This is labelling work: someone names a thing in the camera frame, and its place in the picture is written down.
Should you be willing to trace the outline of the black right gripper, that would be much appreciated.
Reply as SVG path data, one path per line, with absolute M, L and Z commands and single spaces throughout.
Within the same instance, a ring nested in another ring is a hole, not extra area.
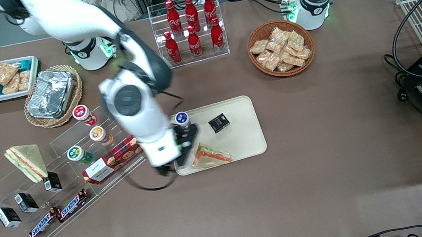
M 191 148 L 193 140 L 198 136 L 199 127 L 197 124 L 192 124 L 190 127 L 172 127 L 175 133 L 176 144 L 181 150 L 181 155 L 179 156 L 179 165 L 180 167 L 185 165 L 188 160 L 189 154 L 191 153 Z

